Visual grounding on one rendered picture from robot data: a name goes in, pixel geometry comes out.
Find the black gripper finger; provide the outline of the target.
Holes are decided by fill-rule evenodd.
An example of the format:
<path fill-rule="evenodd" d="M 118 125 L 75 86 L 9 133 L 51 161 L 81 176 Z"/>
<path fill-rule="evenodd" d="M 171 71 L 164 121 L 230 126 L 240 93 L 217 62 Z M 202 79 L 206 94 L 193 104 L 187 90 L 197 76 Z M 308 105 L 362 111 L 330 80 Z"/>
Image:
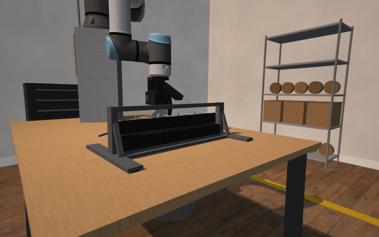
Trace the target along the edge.
<path fill-rule="evenodd" d="M 172 99 L 169 98 L 169 100 L 167 101 L 167 104 L 166 105 L 169 105 L 169 104 L 172 104 Z M 161 109 L 161 112 L 160 112 L 160 118 L 161 117 L 164 117 L 163 115 L 169 115 L 171 116 L 172 114 L 172 109 Z"/>
<path fill-rule="evenodd" d="M 151 118 L 156 118 L 158 114 L 160 114 L 161 112 L 161 109 L 160 110 L 155 110 L 155 112 L 153 114 L 151 114 Z"/>

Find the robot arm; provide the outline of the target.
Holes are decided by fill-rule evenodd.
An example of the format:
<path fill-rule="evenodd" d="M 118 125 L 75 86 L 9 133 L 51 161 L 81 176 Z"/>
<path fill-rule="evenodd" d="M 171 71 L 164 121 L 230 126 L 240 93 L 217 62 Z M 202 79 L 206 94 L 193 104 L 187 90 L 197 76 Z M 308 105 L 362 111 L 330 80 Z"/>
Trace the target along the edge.
<path fill-rule="evenodd" d="M 171 39 L 167 34 L 151 33 L 149 42 L 132 39 L 131 21 L 141 22 L 144 0 L 84 0 L 82 27 L 110 29 L 106 37 L 111 60 L 149 64 L 149 76 L 171 76 Z"/>

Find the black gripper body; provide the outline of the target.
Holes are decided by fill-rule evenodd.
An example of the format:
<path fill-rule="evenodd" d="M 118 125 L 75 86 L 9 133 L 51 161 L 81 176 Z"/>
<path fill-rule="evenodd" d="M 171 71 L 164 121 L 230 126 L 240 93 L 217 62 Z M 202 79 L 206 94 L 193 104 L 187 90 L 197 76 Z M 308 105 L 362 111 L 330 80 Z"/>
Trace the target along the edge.
<path fill-rule="evenodd" d="M 155 80 L 155 81 L 154 81 Z M 169 80 L 166 76 L 147 77 L 148 91 L 146 104 L 148 105 L 166 105 L 171 94 L 163 88 L 164 80 Z"/>

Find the grey metal rack with black port panel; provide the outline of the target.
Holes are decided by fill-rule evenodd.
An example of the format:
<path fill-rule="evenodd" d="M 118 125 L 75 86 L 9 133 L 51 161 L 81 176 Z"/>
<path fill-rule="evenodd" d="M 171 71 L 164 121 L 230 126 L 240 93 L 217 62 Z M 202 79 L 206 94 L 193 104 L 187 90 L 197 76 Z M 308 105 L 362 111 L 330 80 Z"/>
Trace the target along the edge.
<path fill-rule="evenodd" d="M 118 120 L 118 112 L 211 106 L 215 106 L 215 113 L 194 112 L 183 116 L 178 113 L 176 117 L 163 115 L 161 118 L 158 114 L 158 118 L 137 119 L 135 116 L 135 120 Z M 90 144 L 86 148 L 127 173 L 143 169 L 143 165 L 132 158 L 227 137 L 248 142 L 253 140 L 252 137 L 230 133 L 224 114 L 224 102 L 107 106 L 107 137 L 108 147 Z"/>

